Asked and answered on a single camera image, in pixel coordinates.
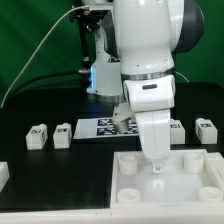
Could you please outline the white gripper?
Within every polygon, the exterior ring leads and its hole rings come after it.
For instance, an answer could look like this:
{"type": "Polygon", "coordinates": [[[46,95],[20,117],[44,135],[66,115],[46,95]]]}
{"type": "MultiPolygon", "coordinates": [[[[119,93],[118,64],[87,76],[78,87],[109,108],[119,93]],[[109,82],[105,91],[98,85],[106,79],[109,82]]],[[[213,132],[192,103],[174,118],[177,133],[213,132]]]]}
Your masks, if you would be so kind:
{"type": "MultiPolygon", "coordinates": [[[[112,122],[118,133],[128,131],[128,119],[134,119],[142,151],[148,160],[165,160],[170,152],[170,109],[174,107],[173,75],[123,84],[125,102],[114,107],[112,122]]],[[[164,163],[154,161],[155,174],[164,171],[164,163]]]]}

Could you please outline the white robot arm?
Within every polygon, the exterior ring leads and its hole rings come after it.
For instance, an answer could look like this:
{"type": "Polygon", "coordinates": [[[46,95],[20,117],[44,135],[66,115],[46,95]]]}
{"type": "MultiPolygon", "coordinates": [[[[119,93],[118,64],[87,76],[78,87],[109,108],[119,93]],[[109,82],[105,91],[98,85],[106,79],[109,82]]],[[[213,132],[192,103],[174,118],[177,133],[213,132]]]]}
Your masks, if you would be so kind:
{"type": "Polygon", "coordinates": [[[170,153],[170,109],[174,107],[173,53],[194,48],[204,21],[195,0],[84,0],[91,12],[106,13],[96,32],[97,59],[89,96],[114,108],[121,133],[135,119],[144,157],[160,173],[170,153]]]}

